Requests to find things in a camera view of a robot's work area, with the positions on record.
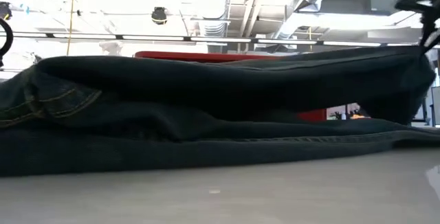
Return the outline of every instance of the table surface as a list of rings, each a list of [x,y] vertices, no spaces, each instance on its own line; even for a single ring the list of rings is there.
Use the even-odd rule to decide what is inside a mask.
[[[440,150],[0,179],[1,224],[438,224]]]

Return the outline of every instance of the dark blue jeans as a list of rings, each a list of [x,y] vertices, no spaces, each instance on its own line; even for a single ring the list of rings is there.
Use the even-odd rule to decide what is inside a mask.
[[[402,125],[434,78],[418,53],[352,49],[216,65],[49,58],[0,84],[0,175],[230,166],[437,146],[436,131]],[[379,119],[308,123],[294,115],[350,102]]]

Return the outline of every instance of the ceiling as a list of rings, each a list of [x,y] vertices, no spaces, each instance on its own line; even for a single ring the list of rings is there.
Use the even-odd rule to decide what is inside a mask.
[[[215,2],[207,0],[0,0],[11,3],[12,18],[8,21],[15,32],[73,33],[80,34],[139,34],[156,36],[203,36],[201,26],[205,22],[204,14],[218,8]],[[249,25],[241,32],[243,17],[249,0],[228,0],[227,14],[223,22],[228,24],[228,37],[270,36],[292,13],[292,4],[296,0],[255,0],[253,9],[261,8],[256,15],[252,29]],[[324,0],[318,18],[314,14],[298,16],[298,27],[293,36],[297,39],[331,41],[379,41],[389,43],[415,42],[419,38],[419,17],[412,12],[396,12],[384,18],[353,10],[360,10],[362,0]],[[166,25],[156,25],[151,20],[154,7],[165,7],[168,16]],[[252,20],[249,15],[247,23]],[[30,38],[20,42],[28,45],[37,43]],[[16,50],[23,46],[15,45]],[[88,47],[75,50],[75,54],[87,54]],[[142,50],[146,45],[132,45],[130,52]],[[194,52],[204,52],[198,48]]]

